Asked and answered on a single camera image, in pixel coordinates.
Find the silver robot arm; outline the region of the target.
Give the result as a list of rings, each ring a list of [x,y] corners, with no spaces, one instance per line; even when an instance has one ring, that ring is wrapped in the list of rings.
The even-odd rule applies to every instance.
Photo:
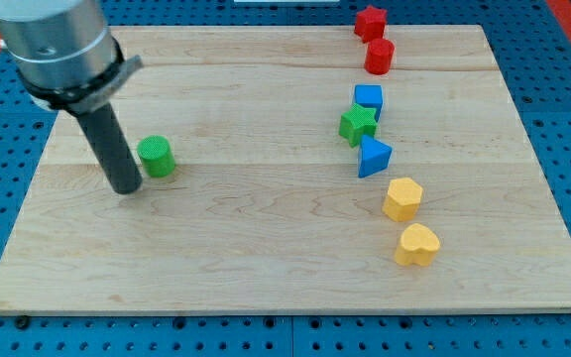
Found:
[[[123,56],[97,0],[0,0],[0,36],[47,110],[94,112],[143,67]]]

